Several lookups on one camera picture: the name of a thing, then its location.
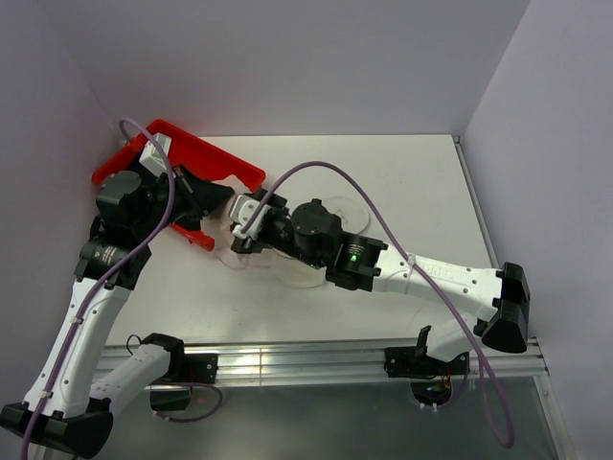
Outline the white mesh laundry bag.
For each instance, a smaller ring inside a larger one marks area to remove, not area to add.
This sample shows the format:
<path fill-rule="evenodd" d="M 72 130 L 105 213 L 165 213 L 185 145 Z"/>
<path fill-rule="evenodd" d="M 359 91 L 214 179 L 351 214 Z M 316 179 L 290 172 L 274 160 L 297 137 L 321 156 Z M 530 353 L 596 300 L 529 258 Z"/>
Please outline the white mesh laundry bag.
<path fill-rule="evenodd" d="M 286 199 L 271 196 L 251 227 L 241 237 L 240 227 L 254 216 L 264 192 L 239 195 L 228 212 L 232 232 L 230 250 L 241 256 L 272 250 L 310 270 L 324 272 L 324 280 L 346 290 L 371 291 L 376 267 L 386 243 L 352 232 L 345 227 L 345 212 L 328 198 L 314 198 L 294 209 Z"/>

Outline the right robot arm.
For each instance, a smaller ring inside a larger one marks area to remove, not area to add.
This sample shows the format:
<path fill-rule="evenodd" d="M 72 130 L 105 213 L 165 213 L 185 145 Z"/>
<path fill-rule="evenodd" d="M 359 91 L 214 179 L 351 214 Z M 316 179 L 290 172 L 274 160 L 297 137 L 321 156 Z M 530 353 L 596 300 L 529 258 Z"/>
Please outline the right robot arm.
<path fill-rule="evenodd" d="M 448 304 L 453 320 L 420 331 L 415 362 L 438 372 L 468 351 L 474 340 L 492 350 L 522 354 L 528 348 L 531 295 L 524 269 L 473 268 L 415 254 L 401 255 L 389 243 L 347 232 L 319 199 L 288 210 L 284 198 L 253 195 L 235 199 L 230 213 L 238 249 L 271 248 L 313 269 L 346 290 L 390 292 Z"/>

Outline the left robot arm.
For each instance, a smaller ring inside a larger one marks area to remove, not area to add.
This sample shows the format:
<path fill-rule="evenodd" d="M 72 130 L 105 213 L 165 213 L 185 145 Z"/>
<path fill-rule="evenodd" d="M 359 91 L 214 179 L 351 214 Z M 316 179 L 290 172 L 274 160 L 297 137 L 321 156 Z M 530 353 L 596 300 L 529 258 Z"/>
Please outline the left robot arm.
<path fill-rule="evenodd" d="M 146 336 L 134 356 L 104 378 L 96 379 L 95 373 L 109 333 L 151 256 L 153 238 L 176 222 L 199 224 L 237 196 L 238 187 L 256 191 L 260 185 L 238 173 L 204 179 L 183 166 L 158 176 L 124 170 L 103 180 L 57 339 L 23 400 L 1 410 L 1 426 L 22 440 L 19 458 L 30 458 L 31 446 L 40 446 L 91 459 L 119 414 L 146 386 L 183 378 L 184 343 L 162 333 Z"/>

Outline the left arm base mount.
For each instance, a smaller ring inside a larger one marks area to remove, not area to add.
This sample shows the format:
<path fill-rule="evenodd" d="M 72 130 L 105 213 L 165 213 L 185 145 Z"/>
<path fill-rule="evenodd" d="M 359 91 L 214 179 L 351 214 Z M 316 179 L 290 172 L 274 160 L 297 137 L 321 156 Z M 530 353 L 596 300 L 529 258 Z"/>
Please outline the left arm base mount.
<path fill-rule="evenodd" d="M 170 382 L 198 382 L 213 384 L 218 369 L 218 354 L 188 354 L 182 339 L 162 333 L 151 333 L 141 345 L 154 345 L 162 348 L 170 356 L 166 372 L 153 382 L 156 384 Z"/>

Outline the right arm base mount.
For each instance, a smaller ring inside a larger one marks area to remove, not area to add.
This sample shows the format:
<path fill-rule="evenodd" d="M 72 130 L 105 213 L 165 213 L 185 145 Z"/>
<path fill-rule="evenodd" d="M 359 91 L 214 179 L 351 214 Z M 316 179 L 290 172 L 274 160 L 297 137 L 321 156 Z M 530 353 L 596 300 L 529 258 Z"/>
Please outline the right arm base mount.
<path fill-rule="evenodd" d="M 460 376 L 469 370 L 468 353 L 450 361 L 441 361 L 426 354 L 426 339 L 432 330 L 425 326 L 420 330 L 417 344 L 405 347 L 388 347 L 384 350 L 383 369 L 389 378 L 432 380 L 437 377 Z"/>

